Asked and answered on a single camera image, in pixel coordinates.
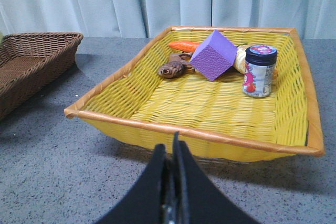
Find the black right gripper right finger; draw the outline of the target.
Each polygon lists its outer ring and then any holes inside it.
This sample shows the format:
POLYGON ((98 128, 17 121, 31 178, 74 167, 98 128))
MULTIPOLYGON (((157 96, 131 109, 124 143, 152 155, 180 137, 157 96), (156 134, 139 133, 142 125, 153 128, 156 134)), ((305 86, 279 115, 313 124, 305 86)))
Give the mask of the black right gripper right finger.
POLYGON ((211 182, 196 163, 187 144, 173 138, 173 178, 177 223, 258 223, 211 182))

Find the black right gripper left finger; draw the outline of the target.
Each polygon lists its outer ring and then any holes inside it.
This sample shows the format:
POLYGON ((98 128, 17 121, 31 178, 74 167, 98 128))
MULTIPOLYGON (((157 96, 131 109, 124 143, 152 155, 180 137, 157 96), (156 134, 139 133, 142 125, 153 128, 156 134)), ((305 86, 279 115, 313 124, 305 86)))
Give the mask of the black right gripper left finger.
POLYGON ((172 174, 166 148, 158 144, 145 170, 121 199, 97 223, 168 223, 172 174))

